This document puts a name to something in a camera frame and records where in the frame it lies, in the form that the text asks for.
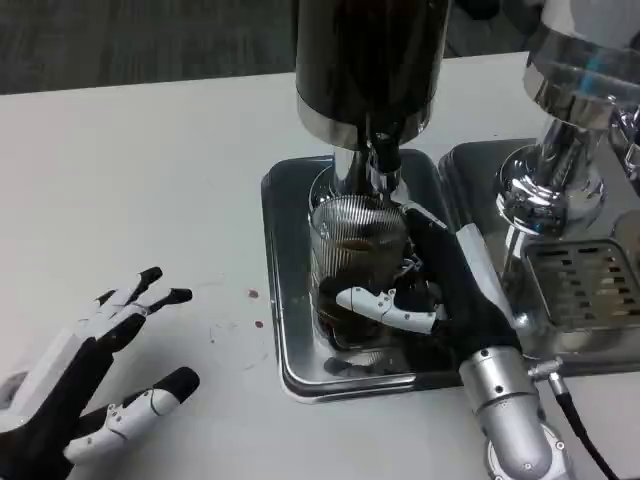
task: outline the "white table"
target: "white table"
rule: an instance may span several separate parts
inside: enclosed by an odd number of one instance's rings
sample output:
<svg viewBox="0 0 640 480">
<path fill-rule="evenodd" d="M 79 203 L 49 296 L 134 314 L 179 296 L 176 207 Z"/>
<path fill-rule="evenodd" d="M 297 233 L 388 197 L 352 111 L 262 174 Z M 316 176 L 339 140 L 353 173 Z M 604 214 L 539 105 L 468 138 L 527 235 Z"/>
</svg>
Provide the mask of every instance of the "white table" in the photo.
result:
<svg viewBox="0 0 640 480">
<path fill-rule="evenodd" d="M 461 142 L 535 136 L 544 115 L 524 93 L 524 61 L 445 61 L 413 146 L 438 159 Z M 260 180 L 279 160 L 331 151 L 298 121 L 294 88 L 286 74 L 0 98 L 0 373 L 127 274 L 160 265 L 195 294 L 147 322 L 92 404 L 181 365 L 200 389 L 138 449 L 73 478 L 485 478 L 461 389 L 312 406 L 281 389 Z M 640 374 L 569 383 L 614 470 L 640 475 Z M 602 478 L 542 396 L 579 478 Z"/>
</svg>

